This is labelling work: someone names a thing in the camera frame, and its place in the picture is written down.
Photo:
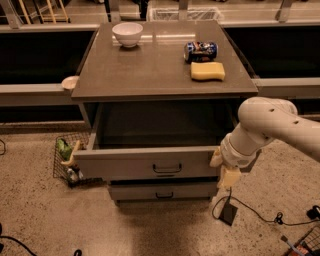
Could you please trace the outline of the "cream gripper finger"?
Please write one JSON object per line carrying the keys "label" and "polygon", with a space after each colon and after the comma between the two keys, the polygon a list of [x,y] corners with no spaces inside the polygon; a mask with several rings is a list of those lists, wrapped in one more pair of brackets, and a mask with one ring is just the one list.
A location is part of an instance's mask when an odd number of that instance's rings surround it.
{"label": "cream gripper finger", "polygon": [[217,148],[211,157],[209,165],[211,167],[218,167],[219,165],[222,164],[222,162],[223,162],[223,159],[222,159],[222,155],[220,152],[220,148]]}

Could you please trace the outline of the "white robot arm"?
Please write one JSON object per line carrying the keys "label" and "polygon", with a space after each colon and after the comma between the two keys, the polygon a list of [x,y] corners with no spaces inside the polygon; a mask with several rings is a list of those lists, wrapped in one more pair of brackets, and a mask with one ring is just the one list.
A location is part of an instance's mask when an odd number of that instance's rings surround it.
{"label": "white robot arm", "polygon": [[220,167],[219,189],[230,189],[257,152],[274,139],[320,161],[320,123],[298,115],[293,103],[283,99],[252,97],[238,109],[239,123],[221,141],[210,160]]}

